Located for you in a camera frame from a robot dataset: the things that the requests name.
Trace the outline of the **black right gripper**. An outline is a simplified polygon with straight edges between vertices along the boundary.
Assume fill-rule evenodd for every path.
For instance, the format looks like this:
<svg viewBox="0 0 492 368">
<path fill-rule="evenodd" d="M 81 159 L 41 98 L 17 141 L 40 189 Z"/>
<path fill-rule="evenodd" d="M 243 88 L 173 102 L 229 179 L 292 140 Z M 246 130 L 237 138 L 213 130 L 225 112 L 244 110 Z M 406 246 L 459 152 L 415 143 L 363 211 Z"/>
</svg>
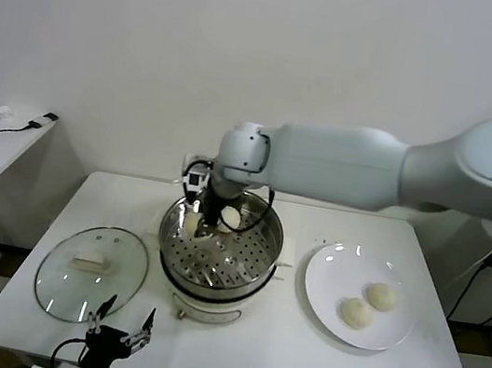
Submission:
<svg viewBox="0 0 492 368">
<path fill-rule="evenodd" d="M 220 219 L 220 213 L 224 207 L 223 198 L 219 197 L 211 185 L 207 187 L 202 200 L 202 224 L 200 225 L 198 237 L 200 239 L 209 239 L 217 235 L 217 224 Z M 198 225 L 201 217 L 200 204 L 195 201 L 191 205 L 186 216 L 187 225 Z"/>
</svg>

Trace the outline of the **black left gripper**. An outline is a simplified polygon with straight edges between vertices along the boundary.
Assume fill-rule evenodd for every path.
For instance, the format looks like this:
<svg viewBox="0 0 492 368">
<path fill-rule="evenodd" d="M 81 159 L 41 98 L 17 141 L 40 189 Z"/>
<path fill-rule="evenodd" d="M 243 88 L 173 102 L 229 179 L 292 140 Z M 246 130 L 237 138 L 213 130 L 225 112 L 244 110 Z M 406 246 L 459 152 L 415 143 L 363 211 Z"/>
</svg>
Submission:
<svg viewBox="0 0 492 368">
<path fill-rule="evenodd" d="M 114 294 L 104 301 L 98 310 L 88 314 L 88 332 L 85 337 L 87 353 L 80 362 L 82 368 L 109 368 L 115 360 L 128 357 L 127 345 L 144 347 L 150 342 L 156 315 L 155 308 L 148 315 L 141 330 L 134 334 L 128 335 L 127 332 L 110 326 L 101 327 L 101 321 L 108 315 L 116 300 L 117 295 Z"/>
</svg>

